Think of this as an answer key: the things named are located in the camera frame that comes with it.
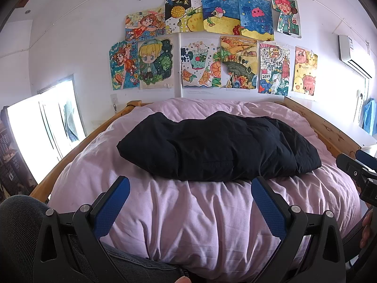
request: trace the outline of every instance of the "red-haired character drawing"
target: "red-haired character drawing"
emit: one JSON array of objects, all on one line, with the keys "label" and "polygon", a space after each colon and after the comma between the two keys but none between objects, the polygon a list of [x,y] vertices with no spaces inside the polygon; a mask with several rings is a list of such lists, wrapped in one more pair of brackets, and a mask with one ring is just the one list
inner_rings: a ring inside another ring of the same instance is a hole
[{"label": "red-haired character drawing", "polygon": [[275,0],[275,9],[280,12],[278,31],[291,35],[291,22],[294,14],[297,14],[297,9],[291,6],[289,0]]},{"label": "red-haired character drawing", "polygon": [[124,66],[123,71],[123,78],[116,77],[116,80],[119,84],[121,84],[121,88],[124,86],[124,79],[126,78],[126,73],[129,72],[131,76],[133,76],[133,72],[136,69],[136,66],[134,65],[134,60],[130,59],[130,50],[131,46],[126,45],[123,47],[120,47],[118,51],[113,55],[113,60],[118,64],[118,66]]},{"label": "red-haired character drawing", "polygon": [[138,26],[134,27],[134,29],[129,32],[129,40],[138,40],[145,31],[154,32],[155,30],[159,29],[161,25],[162,22],[158,20],[157,16],[153,14],[146,15],[138,22]]}]

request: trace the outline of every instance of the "pink duvet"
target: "pink duvet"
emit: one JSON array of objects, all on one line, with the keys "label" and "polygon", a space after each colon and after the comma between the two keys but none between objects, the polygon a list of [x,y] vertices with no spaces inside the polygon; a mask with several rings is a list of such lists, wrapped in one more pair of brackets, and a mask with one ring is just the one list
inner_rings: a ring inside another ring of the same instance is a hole
[{"label": "pink duvet", "polygon": [[[92,203],[120,175],[131,193],[109,235],[101,240],[125,252],[183,265],[207,279],[241,282],[256,275],[279,243],[271,235],[249,182],[205,183],[153,177],[121,158],[117,143],[140,121],[163,112],[173,121],[206,118],[223,110],[244,117],[270,116],[284,121],[311,144],[322,167],[299,177],[271,179],[273,190],[306,212],[334,212],[342,236],[361,218],[352,180],[318,139],[306,119],[278,104],[170,99],[135,108],[91,142],[59,176],[50,200],[58,212]],[[308,239],[296,256],[299,263]]]}]

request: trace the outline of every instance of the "black jacket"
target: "black jacket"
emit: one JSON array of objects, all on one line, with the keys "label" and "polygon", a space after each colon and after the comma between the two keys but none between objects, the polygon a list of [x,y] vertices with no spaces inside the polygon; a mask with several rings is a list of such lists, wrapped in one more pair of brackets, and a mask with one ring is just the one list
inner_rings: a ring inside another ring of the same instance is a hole
[{"label": "black jacket", "polygon": [[151,174],[180,180],[270,179],[322,165],[315,147],[284,122],[222,111],[178,123],[154,113],[117,148],[124,159]]}]

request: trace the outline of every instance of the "pink bedsheet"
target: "pink bedsheet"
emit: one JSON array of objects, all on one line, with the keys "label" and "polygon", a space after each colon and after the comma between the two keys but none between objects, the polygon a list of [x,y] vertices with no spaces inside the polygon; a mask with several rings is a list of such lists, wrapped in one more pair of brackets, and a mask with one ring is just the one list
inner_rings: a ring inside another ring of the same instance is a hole
[{"label": "pink bedsheet", "polygon": [[[318,139],[306,119],[278,104],[219,100],[170,99],[135,108],[91,142],[59,176],[50,200],[58,212],[92,203],[119,175],[131,193],[109,235],[101,240],[125,252],[183,265],[207,279],[240,282],[256,275],[279,243],[271,235],[250,193],[250,183],[205,183],[153,177],[121,158],[116,145],[140,121],[163,112],[173,121],[206,118],[223,110],[244,117],[277,118],[318,150],[322,167],[292,178],[270,180],[288,204],[306,212],[334,212],[342,236],[361,218],[352,180]],[[303,242],[296,263],[303,256]]]}]

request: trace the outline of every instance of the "cable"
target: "cable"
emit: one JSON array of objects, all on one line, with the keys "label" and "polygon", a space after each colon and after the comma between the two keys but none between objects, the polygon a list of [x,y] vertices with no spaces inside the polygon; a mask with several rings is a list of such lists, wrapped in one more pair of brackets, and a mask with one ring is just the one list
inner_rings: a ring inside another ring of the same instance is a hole
[{"label": "cable", "polygon": [[[23,52],[23,51],[27,51],[29,49],[31,49],[38,41],[39,39],[42,38],[42,36],[44,34],[46,34],[55,24],[57,24],[57,22],[59,22],[61,19],[63,19],[66,15],[68,15],[70,12],[74,11],[76,8],[80,7],[81,5],[83,5],[84,3],[88,2],[89,0],[85,0],[84,2],[78,4],[76,7],[72,8],[70,11],[68,11],[67,13],[65,13],[63,16],[61,16],[58,20],[56,20],[47,30],[44,31],[44,33],[28,48],[28,49],[24,49],[24,50],[19,50],[19,51],[15,51],[15,52],[11,52],[11,53],[8,53],[8,54],[5,54],[5,55],[2,55],[0,56],[0,58],[3,58],[3,57],[6,57],[8,55],[12,55],[12,54],[15,54],[15,53],[19,53],[19,52]],[[329,12],[333,13],[335,16],[337,16],[342,22],[344,22],[353,32],[355,32],[361,39],[362,41],[365,42],[365,44],[368,45],[368,42],[357,32],[355,31],[343,18],[341,18],[337,13],[335,13],[334,11],[332,11],[330,8],[328,8],[327,6],[325,6],[324,4],[322,4],[321,2],[319,2],[318,0],[313,0],[314,2],[317,2],[319,5],[323,6],[324,8],[326,8]],[[370,48],[370,51],[377,57],[377,54],[372,50],[372,48]]]}]

